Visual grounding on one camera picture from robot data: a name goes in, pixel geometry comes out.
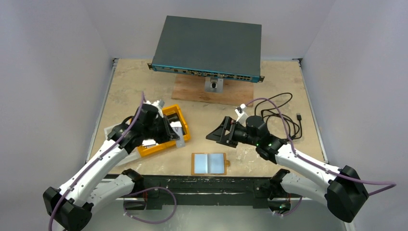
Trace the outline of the tan leather card holder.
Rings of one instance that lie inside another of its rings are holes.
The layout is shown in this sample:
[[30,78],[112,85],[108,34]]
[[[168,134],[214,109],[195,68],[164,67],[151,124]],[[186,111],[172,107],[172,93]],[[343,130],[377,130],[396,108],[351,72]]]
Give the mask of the tan leather card holder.
[[230,161],[226,153],[192,153],[191,174],[197,176],[226,175]]

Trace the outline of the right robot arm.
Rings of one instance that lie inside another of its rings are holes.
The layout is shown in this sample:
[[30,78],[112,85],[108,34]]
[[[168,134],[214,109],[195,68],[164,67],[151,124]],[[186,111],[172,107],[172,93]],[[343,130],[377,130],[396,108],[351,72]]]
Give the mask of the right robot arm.
[[271,192],[277,196],[294,193],[318,201],[344,222],[353,221],[369,198],[354,168],[332,166],[296,150],[284,139],[271,134],[260,116],[248,117],[244,125],[226,116],[206,139],[233,148],[239,143],[252,145],[262,159],[300,173],[301,178],[287,173],[272,180]]

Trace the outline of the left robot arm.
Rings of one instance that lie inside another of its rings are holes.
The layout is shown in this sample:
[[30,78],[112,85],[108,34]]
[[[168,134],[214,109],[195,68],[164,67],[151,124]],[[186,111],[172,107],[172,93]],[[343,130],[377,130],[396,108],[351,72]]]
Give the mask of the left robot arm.
[[81,231],[98,210],[122,196],[147,198],[148,191],[159,191],[160,186],[147,188],[144,177],[132,169],[124,170],[117,178],[98,186],[119,162],[146,140],[157,144],[184,141],[183,123],[170,121],[164,114],[162,100],[142,100],[134,115],[114,126],[98,152],[67,182],[58,188],[49,187],[43,193],[46,211],[50,216],[48,230],[54,222],[62,231]]

